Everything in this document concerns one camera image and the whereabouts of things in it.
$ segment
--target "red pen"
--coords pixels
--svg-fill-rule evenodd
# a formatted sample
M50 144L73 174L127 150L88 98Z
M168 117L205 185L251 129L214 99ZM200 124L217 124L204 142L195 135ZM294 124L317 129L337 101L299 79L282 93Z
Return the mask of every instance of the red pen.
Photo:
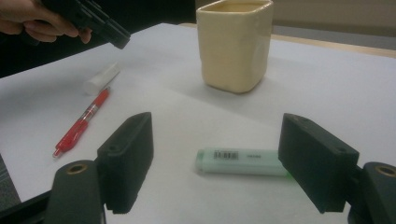
M81 135L88 127L88 122L99 109L99 107L103 104L107 96L109 95L109 87L102 90L96 99L92 102L90 106L85 110L84 114L79 117L76 123L70 128L70 130L64 135L61 141L56 145L56 150L53 153L53 157L56 158L61 155L61 153L65 153L66 151L72 149Z

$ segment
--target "cup rim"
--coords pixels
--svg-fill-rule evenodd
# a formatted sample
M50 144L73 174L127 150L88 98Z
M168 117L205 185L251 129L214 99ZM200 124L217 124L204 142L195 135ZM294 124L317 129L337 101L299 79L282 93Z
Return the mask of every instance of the cup rim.
M251 4L251 3L262 3L262 6L259 6L251 11L213 11L207 10L208 8L215 7L218 5L225 5L225 4ZM269 7L273 4L272 0L219 0L208 5L199 7L196 12L197 13L216 13L216 14L248 14L248 13L255 13L259 10L262 10L266 7Z

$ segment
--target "cream ceramic cup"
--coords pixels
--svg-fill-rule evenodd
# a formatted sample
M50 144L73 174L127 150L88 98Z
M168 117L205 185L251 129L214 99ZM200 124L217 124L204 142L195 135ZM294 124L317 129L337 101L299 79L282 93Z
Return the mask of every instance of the cream ceramic cup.
M196 11L204 82L242 93L262 79L272 31L274 3L222 0Z

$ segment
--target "brass insert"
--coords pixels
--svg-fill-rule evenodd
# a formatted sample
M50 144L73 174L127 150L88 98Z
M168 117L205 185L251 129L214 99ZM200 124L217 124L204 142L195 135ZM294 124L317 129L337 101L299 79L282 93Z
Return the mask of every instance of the brass insert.
M396 177L396 169L390 166L379 165L375 169L382 175L387 175L390 177Z
M68 175L77 175L84 172L88 166L86 164L75 164L67 169Z

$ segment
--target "white eraser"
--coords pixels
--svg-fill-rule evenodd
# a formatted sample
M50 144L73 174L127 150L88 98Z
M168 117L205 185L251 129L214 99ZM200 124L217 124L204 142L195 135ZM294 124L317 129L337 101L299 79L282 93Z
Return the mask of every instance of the white eraser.
M98 72L90 80L84 82L83 89L89 95L97 95L99 92L120 72L120 65L113 63L100 72Z

